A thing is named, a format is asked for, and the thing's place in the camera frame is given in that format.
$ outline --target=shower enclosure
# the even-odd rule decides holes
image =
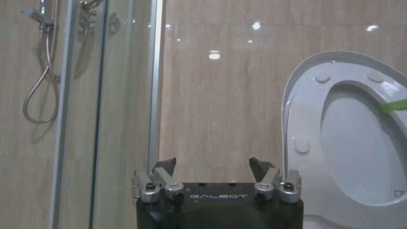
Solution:
[[[51,229],[136,226],[132,175],[157,155],[161,16],[163,0],[68,2]]]

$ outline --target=silver metal bracket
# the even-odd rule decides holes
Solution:
[[[280,179],[280,170],[271,167],[262,181],[255,183],[256,198],[264,201],[272,199],[274,188]]]
[[[132,179],[133,198],[141,198],[144,203],[155,203],[160,199],[160,185],[151,182],[147,173],[135,172]]]
[[[148,176],[144,171],[136,171],[132,179],[132,196],[144,203],[155,203],[160,199],[160,190],[164,188],[165,197],[175,203],[184,200],[184,185],[172,178],[176,159],[159,161],[152,174]]]
[[[161,167],[153,169],[153,176],[156,177],[159,183],[163,185],[165,189],[164,190],[165,197],[176,202],[183,201],[184,200],[183,183],[177,183]]]
[[[291,169],[286,181],[280,183],[280,200],[286,203],[296,203],[300,198],[302,177],[299,171]]]

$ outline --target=white toilet lid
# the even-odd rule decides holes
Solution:
[[[291,75],[284,171],[299,170],[304,215],[330,228],[407,228],[407,110],[378,108],[407,99],[406,86],[398,70],[352,52],[319,53]]]

